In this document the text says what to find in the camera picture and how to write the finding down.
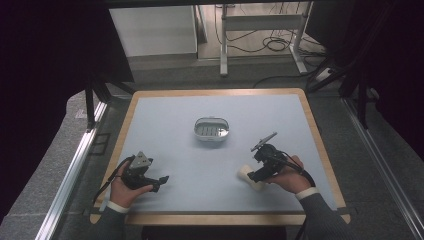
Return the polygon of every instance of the white object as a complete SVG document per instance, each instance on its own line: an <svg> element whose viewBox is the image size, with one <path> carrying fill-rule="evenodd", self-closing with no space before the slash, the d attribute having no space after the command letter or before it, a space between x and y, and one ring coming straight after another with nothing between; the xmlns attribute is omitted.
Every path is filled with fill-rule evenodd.
<svg viewBox="0 0 424 240"><path fill-rule="evenodd" d="M247 176L247 174L250 172L253 172L253 169L249 165L243 165L243 167L241 167L240 171L237 173L237 176L243 179L244 181L246 181L247 183L249 183L254 190L256 191L262 190L265 187L265 183L264 182L255 183L255 181L253 181L252 179L249 178L249 176Z"/></svg>
<svg viewBox="0 0 424 240"><path fill-rule="evenodd" d="M193 6L109 11L127 57L197 52Z"/></svg>
<svg viewBox="0 0 424 240"><path fill-rule="evenodd" d="M194 134L200 141L224 141L229 132L228 122L222 118L200 118L194 124Z"/></svg>

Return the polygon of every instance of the person's left hand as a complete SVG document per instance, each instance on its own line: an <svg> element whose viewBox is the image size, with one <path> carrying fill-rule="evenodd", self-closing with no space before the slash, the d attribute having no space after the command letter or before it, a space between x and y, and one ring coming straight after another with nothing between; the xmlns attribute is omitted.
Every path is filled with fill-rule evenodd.
<svg viewBox="0 0 424 240"><path fill-rule="evenodd" d="M131 190L127 186L125 186L120 176L124 172L124 169L127 164L129 164L129 162L126 162L124 165L121 166L121 168L119 168L118 173L116 174L117 177L115 177L115 179L111 183L110 192L110 201L115 204L118 204L123 208L131 207L132 203L138 196L146 192L150 192L153 189L153 185L144 186L135 190Z"/></svg>

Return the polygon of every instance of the person's right hand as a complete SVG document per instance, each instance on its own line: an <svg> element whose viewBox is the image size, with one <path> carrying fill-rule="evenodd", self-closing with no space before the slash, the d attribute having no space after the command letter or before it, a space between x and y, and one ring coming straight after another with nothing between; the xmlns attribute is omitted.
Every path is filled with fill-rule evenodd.
<svg viewBox="0 0 424 240"><path fill-rule="evenodd" d="M303 168L303 163L300 161L298 156L294 155L292 156L292 159L295 161L294 164L297 163ZM264 182L278 184L284 190L294 194L311 187L311 184L304 176L300 175L296 170L289 166L285 166L281 172L266 179Z"/></svg>

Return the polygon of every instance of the floor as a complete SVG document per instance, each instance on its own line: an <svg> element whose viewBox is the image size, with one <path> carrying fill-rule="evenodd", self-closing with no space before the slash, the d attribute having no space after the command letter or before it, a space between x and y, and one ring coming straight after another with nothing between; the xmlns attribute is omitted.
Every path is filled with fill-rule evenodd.
<svg viewBox="0 0 424 240"><path fill-rule="evenodd" d="M283 12L286 12L287 5L287 3L284 4ZM213 16L215 7L206 7L209 7L210 11L205 14ZM290 13L296 8L297 4L291 3L288 5L287 11ZM254 4L252 8L247 4L240 8L237 4L233 10L237 14L244 14L243 11L246 14L257 14L256 9L261 9L262 13L268 13L271 9L272 11L281 9L281 4L277 4L275 7L272 4ZM214 22L208 20L207 28L213 30L213 25ZM213 34L214 31L208 33L209 39L214 39ZM250 43L243 43L244 40L235 43L236 46L242 48L254 49L254 47L261 47L263 37L269 36L268 34L256 37L256 40L242 38L246 42L251 41ZM241 35L228 35L230 39L237 36ZM215 47L211 48L218 48L217 41L215 44ZM310 46L313 51L321 50L319 45L312 44ZM200 56L201 48L204 48L202 56ZM217 60L219 55L216 55L215 51L205 50L206 48L206 45L199 46L201 59L196 61L171 62L157 59L145 63L131 60L130 65L135 83L129 85L137 90L305 88L307 77L299 76L288 52L277 53L273 57L266 58L234 58L230 62L228 77L221 78ZM229 49L229 51L232 56L247 55L234 49ZM264 55L267 56L276 54L272 51L265 51L267 50L264 50ZM322 58L309 58L308 60L310 64L307 67L309 70L313 70ZM308 100L348 206L352 218L350 225L360 233L363 239L420 239L411 232L405 215L400 211L399 203L394 200L393 194L384 180L384 174L379 171L363 139L355 129L351 116L337 94L339 84L340 82L334 82L317 93L310 94ZM97 124L98 132L84 158L84 164L74 182L75 185L70 196L61 201L64 209L58 219L58 225L55 229L49 229L52 231L51 239L80 239L81 233L90 226L88 216L91 198L100 187L131 98L129 94L112 85L108 87L113 94L112 101L108 103L104 117ZM0 226L1 240L36 238L85 134L85 113L85 95L84 92L81 92L69 99L67 115L53 143L10 213L2 222ZM368 104L367 121L370 127L369 132L380 147L381 153L386 158L397 181L423 218L423 161L385 122L373 103ZM127 239L140 239L140 231L141 227L139 226L127 226ZM289 239L292 239L297 233L298 227L291 226L287 231Z"/></svg>
<svg viewBox="0 0 424 240"><path fill-rule="evenodd" d="M252 15L274 15L274 14L301 14L305 9L304 2L288 3L252 3L234 4L227 8L228 16L252 16ZM221 15L222 6L204 5L201 6L204 13L207 42L198 45L199 59L218 58L220 56L222 32ZM237 31L227 32L228 56L269 56L287 55L290 50L287 48L292 43L297 31L278 30L275 31ZM307 35L303 36L301 48L311 52L322 52L323 47L316 44L314 39ZM264 43L269 43L269 47L264 47Z"/></svg>

